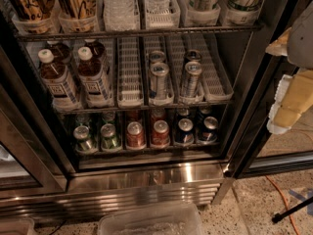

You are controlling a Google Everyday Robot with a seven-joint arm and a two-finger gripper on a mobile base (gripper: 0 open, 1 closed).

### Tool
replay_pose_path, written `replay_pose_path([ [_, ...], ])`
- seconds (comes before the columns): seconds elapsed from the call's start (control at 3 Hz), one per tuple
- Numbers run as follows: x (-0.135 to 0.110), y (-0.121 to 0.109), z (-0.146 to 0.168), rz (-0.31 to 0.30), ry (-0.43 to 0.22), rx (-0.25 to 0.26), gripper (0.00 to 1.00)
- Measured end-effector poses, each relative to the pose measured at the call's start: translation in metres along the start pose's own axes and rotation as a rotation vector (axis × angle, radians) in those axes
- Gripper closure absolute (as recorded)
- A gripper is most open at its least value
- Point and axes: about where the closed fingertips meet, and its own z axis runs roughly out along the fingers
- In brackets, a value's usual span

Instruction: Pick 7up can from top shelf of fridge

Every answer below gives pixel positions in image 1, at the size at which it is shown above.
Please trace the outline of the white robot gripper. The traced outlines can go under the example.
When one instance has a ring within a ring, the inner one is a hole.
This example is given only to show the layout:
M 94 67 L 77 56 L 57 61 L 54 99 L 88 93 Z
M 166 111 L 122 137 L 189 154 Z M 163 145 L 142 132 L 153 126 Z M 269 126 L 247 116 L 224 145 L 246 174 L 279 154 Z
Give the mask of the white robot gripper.
M 313 69 L 313 1 L 291 28 L 266 47 L 265 52 L 272 56 L 288 56 L 291 64 Z M 284 74 L 274 99 L 267 129 L 272 134 L 284 134 L 313 106 L 313 70 Z

